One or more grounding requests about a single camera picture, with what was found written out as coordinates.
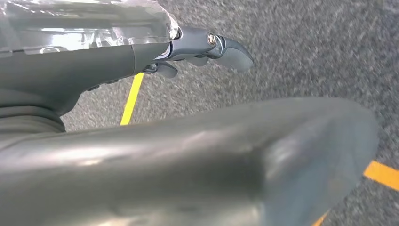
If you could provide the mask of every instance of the floor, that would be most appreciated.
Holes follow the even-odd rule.
[[[343,97],[381,124],[376,161],[399,170],[399,0],[159,0],[181,24],[239,40],[255,67],[178,63],[146,75],[131,124],[280,97]],[[68,130],[120,124],[132,78],[86,92],[63,117]],[[398,226],[399,191],[364,178],[323,226]]]

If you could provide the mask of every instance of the metal screw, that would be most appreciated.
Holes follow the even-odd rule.
[[[209,45],[211,45],[211,46],[216,45],[216,36],[213,33],[209,33],[207,39],[208,39]]]

